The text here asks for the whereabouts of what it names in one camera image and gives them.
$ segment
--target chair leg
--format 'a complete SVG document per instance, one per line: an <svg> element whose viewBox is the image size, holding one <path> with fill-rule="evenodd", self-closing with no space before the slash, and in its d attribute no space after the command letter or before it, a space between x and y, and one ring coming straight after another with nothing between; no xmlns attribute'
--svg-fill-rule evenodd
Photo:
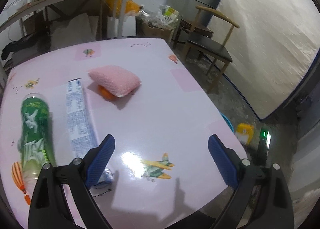
<svg viewBox="0 0 320 229"><path fill-rule="evenodd" d="M212 68L214 67L214 65L216 64L216 61L217 61L217 59L215 58L215 59L213 60L212 64L211 64L211 66L209 67L207 73L205 74L206 76L209 75L211 69L212 69Z"/></svg>
<svg viewBox="0 0 320 229"><path fill-rule="evenodd" d="M229 62L225 63L223 68L221 69L220 73L217 75L217 77L213 80L213 82L209 85L209 89L207 90L207 94L210 93L210 91L212 90L212 88L218 83L218 80L222 77L224 71L226 70L226 68L228 67Z"/></svg>
<svg viewBox="0 0 320 229"><path fill-rule="evenodd" d="M198 56L198 60L200 60L202 58L203 52L199 51L199 56Z"/></svg>
<svg viewBox="0 0 320 229"><path fill-rule="evenodd" d="M190 49L191 49L191 47L190 47L189 43L186 42L186 43L184 44L184 47L183 47L182 57L185 56L185 59L187 59L187 56L188 56L188 54L189 54L189 52L190 52Z"/></svg>
<svg viewBox="0 0 320 229"><path fill-rule="evenodd" d="M178 42L178 40L179 40L180 33L181 33L181 28L180 28L180 26L179 26L178 31L177 31L177 34L176 34L176 36L175 36L175 38L174 38L174 40L173 40L173 49L175 49L176 46L177 46L177 42Z"/></svg>

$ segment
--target dark blue edge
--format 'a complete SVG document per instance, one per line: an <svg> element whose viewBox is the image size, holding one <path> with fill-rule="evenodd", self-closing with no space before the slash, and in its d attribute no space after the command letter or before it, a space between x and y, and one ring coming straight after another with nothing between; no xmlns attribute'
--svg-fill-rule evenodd
<svg viewBox="0 0 320 229"><path fill-rule="evenodd" d="M291 94L273 111L271 112L268 116L266 116L265 118L261 119L257 113L254 111L254 109L252 108L252 106L249 104L249 102L247 101L247 99L244 97L244 95L239 91L239 89L234 85L234 83L231 82L231 80L225 75L223 74L223 76L229 81L230 84L232 84L232 86L237 90L237 92L241 95L241 97L244 99L244 101L247 103L247 105L250 107L250 109L252 110L252 112L254 113L254 115L258 118L258 120L260 122L263 122L263 120L267 119L268 117L270 117L277 109L284 107L288 101L292 98L292 95L295 94L297 92L297 90L303 85L304 81L306 80L306 78L310 75L311 71L313 70L313 68L315 67L315 65L318 63L320 58L320 50L318 50L318 53L316 54L309 70L307 71L307 73L304 75L304 77L301 79L301 81L299 82L299 84L296 86L296 88L291 92Z"/></svg>

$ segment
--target blue gripper pad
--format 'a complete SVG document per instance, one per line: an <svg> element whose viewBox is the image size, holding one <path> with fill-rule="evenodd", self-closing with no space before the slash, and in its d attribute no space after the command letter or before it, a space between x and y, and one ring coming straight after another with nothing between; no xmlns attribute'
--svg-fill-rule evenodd
<svg viewBox="0 0 320 229"><path fill-rule="evenodd" d="M91 162L90 166L87 168L87 176L85 185L87 188L95 186L106 165L108 164L111 155L115 150L116 142L113 136L107 136L99 146L100 150L97 153L94 160Z"/></svg>
<svg viewBox="0 0 320 229"><path fill-rule="evenodd" d="M216 135L209 137L208 149L224 182L235 190L238 187L237 169L227 153L233 150L226 148Z"/></svg>

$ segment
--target striped hot air balloon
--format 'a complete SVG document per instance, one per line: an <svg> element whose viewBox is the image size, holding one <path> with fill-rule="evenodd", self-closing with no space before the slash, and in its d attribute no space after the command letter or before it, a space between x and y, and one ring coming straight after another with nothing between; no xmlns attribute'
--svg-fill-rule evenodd
<svg viewBox="0 0 320 229"><path fill-rule="evenodd" d="M26 187L23 184L21 165L19 162L13 163L11 169L11 176L18 189L20 189L24 193L24 199L26 200L27 204L30 205L31 199L30 196L27 194Z"/></svg>

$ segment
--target silver screw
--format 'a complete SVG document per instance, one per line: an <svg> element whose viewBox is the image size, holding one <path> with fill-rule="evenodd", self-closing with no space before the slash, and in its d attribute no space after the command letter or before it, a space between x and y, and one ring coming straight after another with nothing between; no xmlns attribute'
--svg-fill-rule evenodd
<svg viewBox="0 0 320 229"><path fill-rule="evenodd" d="M44 165L43 165L43 169L49 169L50 168L50 163L45 163Z"/></svg>
<svg viewBox="0 0 320 229"><path fill-rule="evenodd" d="M275 164L273 164L273 168L276 169L276 170L278 170L278 169L280 169L280 165L277 164L277 163L275 163Z"/></svg>
<svg viewBox="0 0 320 229"><path fill-rule="evenodd" d="M79 165L79 164L81 164L81 162L82 162L82 159L81 159L81 158L75 158L75 159L72 161L72 163L75 164L75 165Z"/></svg>
<svg viewBox="0 0 320 229"><path fill-rule="evenodd" d="M243 159L243 160L242 160L242 164L245 165L245 166L249 166L251 163L250 163L250 160L248 160L248 159Z"/></svg>

